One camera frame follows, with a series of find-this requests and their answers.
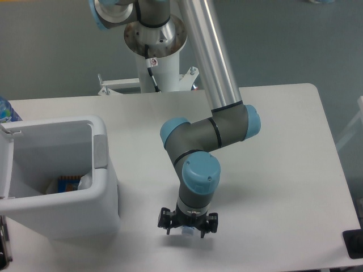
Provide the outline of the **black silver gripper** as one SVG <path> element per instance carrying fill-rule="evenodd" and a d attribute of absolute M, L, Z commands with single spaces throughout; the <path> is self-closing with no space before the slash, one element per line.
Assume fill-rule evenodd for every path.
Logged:
<path fill-rule="evenodd" d="M 163 207 L 158 217 L 158 228 L 166 230 L 169 235 L 171 229 L 181 226 L 195 227 L 200 230 L 200 237 L 207 233 L 216 233 L 218 230 L 218 213 L 208 214 L 210 204 L 202 208 L 194 208 L 186 205 L 178 199 L 175 211 Z"/>

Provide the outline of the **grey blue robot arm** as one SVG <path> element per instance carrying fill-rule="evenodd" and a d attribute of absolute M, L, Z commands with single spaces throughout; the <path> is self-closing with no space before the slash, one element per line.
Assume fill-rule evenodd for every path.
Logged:
<path fill-rule="evenodd" d="M 180 34 L 169 1 L 89 1 L 100 29 L 125 26 L 129 48 L 146 64 L 179 49 Z M 163 124 L 160 136 L 179 178 L 176 208 L 162 208 L 158 227 L 167 231 L 193 227 L 215 233 L 218 214 L 208 211 L 219 184 L 221 166 L 214 150 L 249 139 L 261 128 L 260 117 L 246 105 L 236 84 L 211 1 L 179 1 L 184 29 L 200 68 L 212 116 L 190 123 L 173 118 Z"/>

